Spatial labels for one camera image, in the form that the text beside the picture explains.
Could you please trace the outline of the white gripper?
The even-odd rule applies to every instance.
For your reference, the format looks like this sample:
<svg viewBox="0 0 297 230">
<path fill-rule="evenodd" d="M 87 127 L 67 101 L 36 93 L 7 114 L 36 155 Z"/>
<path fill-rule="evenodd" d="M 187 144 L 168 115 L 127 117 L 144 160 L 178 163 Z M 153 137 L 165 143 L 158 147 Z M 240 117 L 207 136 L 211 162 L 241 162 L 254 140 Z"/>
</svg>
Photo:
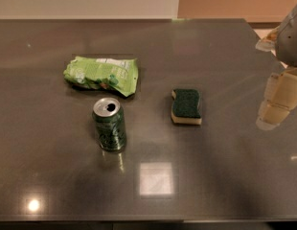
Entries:
<svg viewBox="0 0 297 230">
<path fill-rule="evenodd" d="M 261 130 L 272 130 L 297 106 L 297 4 L 280 27 L 261 38 L 255 48 L 263 52 L 275 49 L 279 61 L 294 66 L 281 74 L 272 73 L 267 80 L 256 125 Z"/>
</svg>

